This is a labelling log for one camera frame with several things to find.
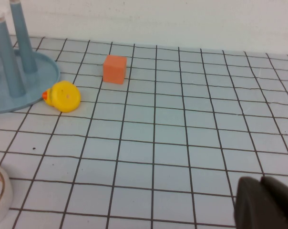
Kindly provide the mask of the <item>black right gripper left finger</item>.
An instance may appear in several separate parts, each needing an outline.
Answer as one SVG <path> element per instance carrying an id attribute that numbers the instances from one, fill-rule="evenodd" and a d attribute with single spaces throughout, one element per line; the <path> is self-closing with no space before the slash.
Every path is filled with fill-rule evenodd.
<path id="1" fill-rule="evenodd" d="M 237 229 L 288 229 L 283 211 L 260 180 L 252 177 L 238 181 L 234 219 Z"/>

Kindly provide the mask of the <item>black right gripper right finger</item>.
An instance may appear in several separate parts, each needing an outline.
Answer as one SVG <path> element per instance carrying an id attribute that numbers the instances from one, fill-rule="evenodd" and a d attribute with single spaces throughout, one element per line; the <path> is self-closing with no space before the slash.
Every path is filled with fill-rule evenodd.
<path id="1" fill-rule="evenodd" d="M 260 183 L 270 193 L 276 205 L 288 219 L 288 186 L 273 177 L 262 177 Z"/>

